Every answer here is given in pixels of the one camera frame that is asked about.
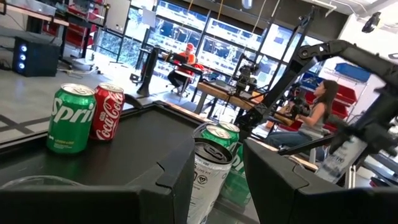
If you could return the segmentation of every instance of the red cap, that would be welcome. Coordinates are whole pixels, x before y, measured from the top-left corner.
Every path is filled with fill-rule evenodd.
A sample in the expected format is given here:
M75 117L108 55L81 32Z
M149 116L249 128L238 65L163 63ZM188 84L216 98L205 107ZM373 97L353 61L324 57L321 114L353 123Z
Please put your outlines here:
M187 49L193 50L193 44L188 43L188 44L187 44Z

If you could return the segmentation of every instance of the window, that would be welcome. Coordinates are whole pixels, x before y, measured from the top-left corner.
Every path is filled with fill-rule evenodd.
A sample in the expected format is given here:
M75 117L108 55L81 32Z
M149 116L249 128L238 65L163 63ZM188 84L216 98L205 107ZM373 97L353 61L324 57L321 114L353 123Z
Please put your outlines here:
M243 49L225 42L205 37L198 54L198 62L228 75L232 75L238 65ZM255 55L245 52L253 59Z
M156 14L200 30L205 28L207 20L207 17L202 14L193 11L188 12L187 9L165 1L160 1Z
M131 5L139 8L146 8L148 10L152 10L154 7L156 0L131 0Z
M120 37L102 31L98 36L98 52L116 60L121 42Z
M142 23L142 9L130 8L129 22L127 23L126 35L139 41L144 40L148 25Z
M282 59L282 55L292 34L293 32L289 29L280 27L275 24L271 25L266 41L262 46L261 53L269 55L276 59ZM285 62L288 62L290 60L294 49L299 42L299 39L300 34L296 35L292 44L290 45L284 58Z
M200 34L198 32L157 18L155 31L150 32L148 44L159 45L173 52L183 52L187 43L192 43L195 47L198 47L199 39Z
M216 19L210 19L206 32L253 50L258 50L261 43L260 35L251 34L251 32L225 22L217 21Z
M140 42L124 38L122 50L119 56L119 62L124 62L131 65L132 67L135 67L138 60L140 47Z
M261 62L260 62L260 69L259 73L257 76L257 86L265 86L268 85L269 82L271 81L271 78L276 70L276 67L278 66L278 62L271 60L267 58L266 56L263 56ZM275 84L279 81L281 76L284 74L286 69L286 65L282 64L280 65L280 68L278 70L278 73L272 82L271 88L275 86Z

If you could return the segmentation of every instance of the woman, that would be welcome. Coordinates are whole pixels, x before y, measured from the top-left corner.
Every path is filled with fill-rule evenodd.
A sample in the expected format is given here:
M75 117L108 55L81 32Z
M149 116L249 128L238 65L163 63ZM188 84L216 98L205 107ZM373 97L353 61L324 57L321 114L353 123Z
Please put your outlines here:
M324 80L315 89L315 100L311 106L310 116L299 115L303 124L297 132L273 132L268 134L265 143L278 148L279 146L294 147L323 137L323 124L331 114L331 105L338 91L338 84L333 80ZM317 148L317 159L323 160L324 152Z

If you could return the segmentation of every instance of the can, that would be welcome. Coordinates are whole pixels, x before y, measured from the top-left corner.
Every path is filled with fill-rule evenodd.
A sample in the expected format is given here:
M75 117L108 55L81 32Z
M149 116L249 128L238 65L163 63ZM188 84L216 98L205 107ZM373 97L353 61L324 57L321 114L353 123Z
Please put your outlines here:
M85 149L95 112L94 90L66 83L55 93L47 147L56 153L73 154Z
M243 146L239 147L233 162L231 172L228 174L221 196L239 207L245 207L250 199L250 189L246 180L243 164Z
M224 146L226 149L229 149L231 145L231 135L224 129L219 128L217 126L213 125L206 126L201 136L205 139L217 142L218 144Z
M220 121L220 127L226 130L231 136L231 143L236 143L239 141L239 132L241 131L238 127L231 123Z
M123 110L124 93L121 87L110 83L100 83L95 88L95 110L90 138L110 141L118 128Z
M187 224L205 222L231 169L232 155L209 139L195 139L195 173Z

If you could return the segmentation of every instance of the coca-cola logo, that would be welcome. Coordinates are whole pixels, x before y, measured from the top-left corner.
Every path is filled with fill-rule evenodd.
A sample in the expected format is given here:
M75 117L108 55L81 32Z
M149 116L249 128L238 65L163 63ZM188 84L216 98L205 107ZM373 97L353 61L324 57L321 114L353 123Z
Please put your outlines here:
M104 122L104 125L102 130L96 130L98 139L105 140L113 137L117 126L116 120L119 118L122 106L123 94L109 92L109 95L104 99L104 111L99 116L99 119Z

